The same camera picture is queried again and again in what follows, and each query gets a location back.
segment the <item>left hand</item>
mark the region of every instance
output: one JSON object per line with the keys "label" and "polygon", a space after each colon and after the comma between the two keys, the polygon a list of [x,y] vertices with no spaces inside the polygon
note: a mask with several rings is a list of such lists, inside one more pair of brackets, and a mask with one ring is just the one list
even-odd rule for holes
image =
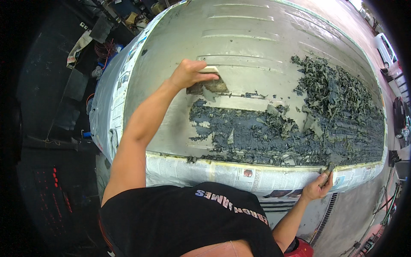
{"label": "left hand", "polygon": [[189,88],[197,82],[219,79],[216,74],[203,74],[198,73],[199,70],[204,69],[207,66],[205,61],[192,61],[183,59],[179,66],[174,70],[169,81],[177,87],[178,90],[183,88]]}
{"label": "left hand", "polygon": [[324,181],[325,178],[326,174],[322,173],[316,180],[305,186],[305,188],[302,190],[301,198],[312,201],[326,196],[326,194],[332,187],[332,172],[330,173],[326,184],[322,188],[319,187],[319,185]]}

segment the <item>person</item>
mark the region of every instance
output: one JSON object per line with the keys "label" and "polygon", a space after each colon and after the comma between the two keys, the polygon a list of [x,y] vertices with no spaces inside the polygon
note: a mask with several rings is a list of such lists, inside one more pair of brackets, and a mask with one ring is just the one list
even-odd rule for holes
{"label": "person", "polygon": [[184,59],[130,117],[111,167],[99,211],[103,236],[118,257],[283,256],[308,203],[332,186],[332,174],[307,185],[295,206],[270,229],[257,197],[227,185],[145,187],[145,149],[174,96],[215,74],[204,61]]}

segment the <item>workshop floor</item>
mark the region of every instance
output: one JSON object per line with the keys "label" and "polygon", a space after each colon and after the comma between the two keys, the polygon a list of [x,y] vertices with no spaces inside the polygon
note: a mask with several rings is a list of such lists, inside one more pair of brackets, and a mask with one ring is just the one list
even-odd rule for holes
{"label": "workshop floor", "polygon": [[[364,49],[370,58],[374,71],[382,88],[383,99],[387,111],[388,149],[398,150],[400,144],[393,132],[393,100],[395,95],[382,77],[379,69],[383,67],[378,51],[371,47],[374,37],[370,26],[358,11],[346,0],[291,0],[304,8],[326,18]],[[378,205],[379,195],[386,184],[390,168],[388,162],[382,172],[373,180],[349,191],[340,193],[333,213],[317,241],[314,256],[344,257],[355,241],[359,241],[366,232],[373,218],[373,211]]]}

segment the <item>black car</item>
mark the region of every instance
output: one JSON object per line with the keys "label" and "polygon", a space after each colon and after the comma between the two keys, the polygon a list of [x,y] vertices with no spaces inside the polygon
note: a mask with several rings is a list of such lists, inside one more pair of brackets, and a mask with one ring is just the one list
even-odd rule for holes
{"label": "black car", "polygon": [[397,138],[407,139],[410,134],[410,110],[402,97],[397,97],[393,103],[394,112],[394,133]]}

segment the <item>putty knife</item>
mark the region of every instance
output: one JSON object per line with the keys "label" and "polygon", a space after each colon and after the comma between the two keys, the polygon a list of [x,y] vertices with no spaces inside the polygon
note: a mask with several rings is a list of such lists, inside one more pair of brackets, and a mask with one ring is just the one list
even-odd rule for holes
{"label": "putty knife", "polygon": [[215,66],[207,66],[204,69],[199,70],[200,73],[213,73],[216,74],[219,79],[216,80],[208,80],[208,81],[200,81],[195,83],[193,86],[187,88],[186,93],[192,95],[201,95],[203,94],[203,86],[213,93],[228,93],[229,90],[224,83],[223,79],[221,78],[220,74],[218,73],[218,69]]}

